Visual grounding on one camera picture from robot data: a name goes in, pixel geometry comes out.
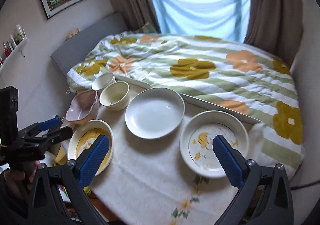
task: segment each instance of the shelf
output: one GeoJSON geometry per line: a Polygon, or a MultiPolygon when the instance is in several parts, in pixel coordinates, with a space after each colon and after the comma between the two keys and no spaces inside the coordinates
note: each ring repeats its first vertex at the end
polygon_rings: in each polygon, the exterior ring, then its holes
{"type": "Polygon", "coordinates": [[[22,53],[22,49],[23,49],[23,47],[26,45],[26,43],[27,43],[27,38],[24,38],[23,41],[20,42],[20,43],[17,45],[17,47],[15,47],[15,49],[10,53],[9,57],[7,57],[7,58],[4,60],[3,65],[2,65],[1,68],[0,68],[0,74],[1,74],[1,71],[2,71],[3,67],[4,67],[5,65],[7,65],[7,64],[9,63],[9,61],[14,57],[14,56],[13,56],[14,53],[17,53],[17,52],[19,51],[19,52],[21,52],[22,57],[25,57],[25,55],[22,53]]]}

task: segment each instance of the bed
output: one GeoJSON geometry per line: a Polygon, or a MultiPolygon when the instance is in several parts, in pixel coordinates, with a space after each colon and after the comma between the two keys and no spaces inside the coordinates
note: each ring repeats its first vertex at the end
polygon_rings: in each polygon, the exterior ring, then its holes
{"type": "Polygon", "coordinates": [[[206,36],[127,30],[113,14],[68,40],[52,58],[74,92],[113,72],[167,87],[261,120],[250,135],[251,158],[291,178],[304,156],[297,91],[289,68],[258,48],[206,36]]]}

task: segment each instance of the blue fabric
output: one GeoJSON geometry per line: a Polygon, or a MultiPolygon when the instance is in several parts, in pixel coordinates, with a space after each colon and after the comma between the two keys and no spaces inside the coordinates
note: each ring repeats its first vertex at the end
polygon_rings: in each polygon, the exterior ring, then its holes
{"type": "Polygon", "coordinates": [[[152,0],[162,33],[243,42],[250,0],[152,0]]]}

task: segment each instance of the human hand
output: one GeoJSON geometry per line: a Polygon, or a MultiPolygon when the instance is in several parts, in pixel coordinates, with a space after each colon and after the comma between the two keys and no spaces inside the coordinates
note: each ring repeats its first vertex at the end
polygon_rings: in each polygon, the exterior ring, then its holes
{"type": "MultiPolygon", "coordinates": [[[[35,161],[35,170],[29,177],[29,184],[27,185],[27,188],[31,190],[33,179],[35,178],[36,169],[38,165],[40,164],[39,161],[35,161]]],[[[10,191],[19,199],[23,199],[23,196],[16,184],[17,181],[23,181],[25,179],[25,173],[23,171],[18,170],[8,170],[4,172],[4,178],[7,183],[8,188],[10,191]]]]}

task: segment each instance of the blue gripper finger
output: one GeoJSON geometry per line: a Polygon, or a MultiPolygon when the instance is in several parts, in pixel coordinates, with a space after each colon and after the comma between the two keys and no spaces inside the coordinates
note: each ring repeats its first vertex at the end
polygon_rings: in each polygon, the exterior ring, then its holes
{"type": "Polygon", "coordinates": [[[56,127],[61,123],[61,120],[59,118],[53,118],[48,121],[44,121],[42,123],[39,123],[38,130],[39,131],[46,131],[50,128],[56,127]]]}

